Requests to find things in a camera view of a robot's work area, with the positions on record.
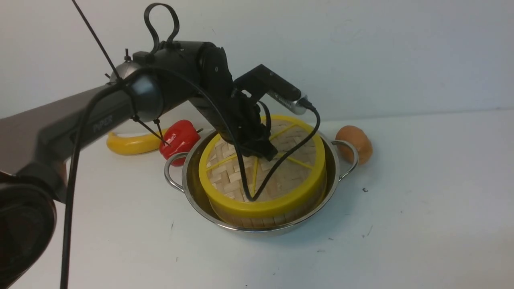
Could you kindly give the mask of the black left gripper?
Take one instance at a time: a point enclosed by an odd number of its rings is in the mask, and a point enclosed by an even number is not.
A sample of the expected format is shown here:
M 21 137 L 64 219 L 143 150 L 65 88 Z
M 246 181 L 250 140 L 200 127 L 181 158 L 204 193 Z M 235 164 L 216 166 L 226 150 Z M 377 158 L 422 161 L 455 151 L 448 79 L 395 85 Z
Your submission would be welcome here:
M 241 93 L 211 93 L 211 99 L 218 105 L 230 128 L 226 128 L 222 117 L 204 96 L 197 94 L 189 102 L 231 145 L 237 143 L 243 156 L 257 156 L 270 161 L 278 151 L 269 140 L 270 131 L 262 123 L 259 108 Z

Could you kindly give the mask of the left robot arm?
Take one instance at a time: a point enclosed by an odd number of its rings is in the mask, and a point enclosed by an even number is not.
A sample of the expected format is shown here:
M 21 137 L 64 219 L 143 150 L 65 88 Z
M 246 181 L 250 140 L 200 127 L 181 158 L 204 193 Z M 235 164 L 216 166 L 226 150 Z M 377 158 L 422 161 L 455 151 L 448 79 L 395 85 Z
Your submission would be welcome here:
M 134 119 L 150 122 L 189 101 L 244 156 L 277 154 L 261 124 L 257 101 L 270 86 L 259 65 L 233 81 L 221 47 L 167 41 L 134 53 L 130 73 L 1 120 L 1 287 L 11 287 L 48 247 L 56 226 L 55 202 L 72 203 L 65 162 L 92 142 Z

